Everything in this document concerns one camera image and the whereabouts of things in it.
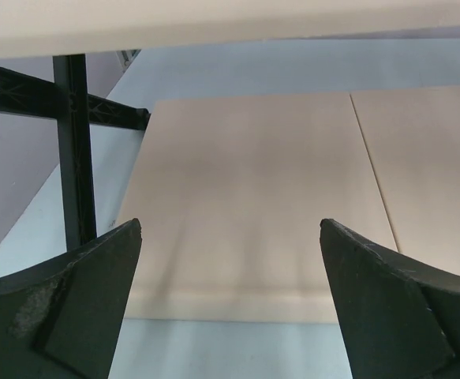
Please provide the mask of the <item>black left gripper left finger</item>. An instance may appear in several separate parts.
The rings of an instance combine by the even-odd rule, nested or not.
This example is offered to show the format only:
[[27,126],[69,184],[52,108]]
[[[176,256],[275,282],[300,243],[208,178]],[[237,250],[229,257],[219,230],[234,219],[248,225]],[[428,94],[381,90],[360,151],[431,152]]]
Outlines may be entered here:
[[106,378],[142,244],[137,219],[0,277],[0,378]]

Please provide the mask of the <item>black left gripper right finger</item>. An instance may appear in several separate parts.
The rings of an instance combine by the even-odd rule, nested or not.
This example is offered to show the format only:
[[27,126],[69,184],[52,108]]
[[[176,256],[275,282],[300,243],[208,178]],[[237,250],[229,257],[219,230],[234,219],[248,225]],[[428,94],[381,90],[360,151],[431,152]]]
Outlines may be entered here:
[[460,276],[331,219],[320,248],[354,378],[460,378]]

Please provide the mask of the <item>beige three-tier shelf rack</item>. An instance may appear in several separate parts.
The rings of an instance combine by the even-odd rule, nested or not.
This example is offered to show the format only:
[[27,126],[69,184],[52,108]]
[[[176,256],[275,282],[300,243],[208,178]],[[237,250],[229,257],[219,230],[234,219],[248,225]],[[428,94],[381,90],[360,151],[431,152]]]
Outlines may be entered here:
[[[460,27],[460,1],[0,1],[0,58]],[[460,278],[460,86],[162,101],[126,316],[337,320],[334,219]]]

